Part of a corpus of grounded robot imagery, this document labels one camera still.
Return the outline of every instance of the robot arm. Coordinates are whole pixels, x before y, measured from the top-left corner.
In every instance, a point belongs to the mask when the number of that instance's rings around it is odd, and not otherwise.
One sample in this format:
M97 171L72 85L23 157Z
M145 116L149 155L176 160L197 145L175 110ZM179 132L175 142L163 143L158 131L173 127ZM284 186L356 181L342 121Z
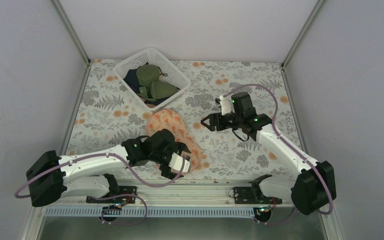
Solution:
M226 98L216 99L222 109L228 102ZM309 215L320 207L329 203L327 193L323 188L314 170L306 162L313 164L325 181L332 199L336 198L334 169L327 162L318 162L296 147L281 132L275 131L272 120L265 114L257 114L253 107L251 97L246 92L232 95L234 112L212 113L205 117L201 124L210 131L226 129L241 129L254 141L267 147L277 159L282 161L294 182L282 176L263 175L252 182L254 192L261 197L275 197L292 201L296 208L303 214Z
M182 152L190 153L184 143L175 142L173 134L163 129L151 137L140 136L124 141L121 145L83 155L57 156L55 151L44 153L27 171L27 180L58 165L60 169L40 177L30 184L30 198L33 207L51 204L63 197L91 196L110 197L119 194L115 177L108 172L123 169L126 165L114 157L128 161L130 167L143 166L148 161L159 164L161 175L173 179L183 166L183 173L190 170L190 162L181 157Z

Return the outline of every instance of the laundry basket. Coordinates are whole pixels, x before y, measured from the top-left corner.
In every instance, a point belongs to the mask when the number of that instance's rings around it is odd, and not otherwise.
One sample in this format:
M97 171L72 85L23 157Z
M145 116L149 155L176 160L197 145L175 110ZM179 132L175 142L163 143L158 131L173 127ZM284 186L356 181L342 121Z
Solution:
M156 107L147 106L142 101L142 99L123 80L130 69L137 69L140 66L145 65L146 63L156 65L161 68L161 71L163 73L168 74L168 76L162 77L162 82L167 82L180 89L173 96L161 102ZM156 112L162 109L169 102L179 97L191 85L191 80L189 80L188 77L186 77L170 60L168 60L167 57L165 57L161 52L159 52L153 47L148 47L136 53L135 55L123 60L122 62L117 64L113 70L117 77L121 80L121 83L124 84L126 88L131 92L131 94L134 95L138 103L150 112Z

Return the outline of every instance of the tabletop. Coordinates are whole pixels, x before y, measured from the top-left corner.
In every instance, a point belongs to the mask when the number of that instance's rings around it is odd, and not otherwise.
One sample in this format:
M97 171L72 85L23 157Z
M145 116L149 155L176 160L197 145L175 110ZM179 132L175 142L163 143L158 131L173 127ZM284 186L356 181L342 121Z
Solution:
M152 116L113 72L121 59L95 59L83 92L68 142L67 155L108 149L146 135ZM191 81L191 86L166 109L177 112L203 150L203 160L188 180L253 180L264 174L289 175L286 167L263 145L252 139L238 140L231 131L210 132L200 124L203 117L219 112L214 99L244 84L263 84L279 103L275 124L300 146L279 63L173 60ZM268 92L246 87L258 114L273 116L275 103ZM164 179L153 162L134 168L143 179ZM133 179L127 169L110 172L118 179Z

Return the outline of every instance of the metal grate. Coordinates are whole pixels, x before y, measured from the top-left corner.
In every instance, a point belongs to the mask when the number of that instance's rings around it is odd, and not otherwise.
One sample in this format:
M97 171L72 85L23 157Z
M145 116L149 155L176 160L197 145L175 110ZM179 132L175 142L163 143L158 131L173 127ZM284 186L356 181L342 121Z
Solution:
M46 217L99 217L102 206L48 206ZM105 217L142 217L144 207L124 206L109 211ZM148 207L149 218L251 218L252 207Z

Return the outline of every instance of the peach fabric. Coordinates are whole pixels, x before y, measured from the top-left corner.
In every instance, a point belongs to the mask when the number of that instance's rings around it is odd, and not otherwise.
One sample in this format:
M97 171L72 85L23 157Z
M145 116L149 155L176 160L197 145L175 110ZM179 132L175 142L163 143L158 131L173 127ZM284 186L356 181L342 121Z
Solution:
M191 136L185 121L183 121L177 112L171 109L164 109L152 115L146 126L146 134L152 136L155 132L162 129L167 129L173 133L176 142L187 145L187 148L191 152L187 153L187 155L190 155L191 172L200 166L204 156L203 150Z

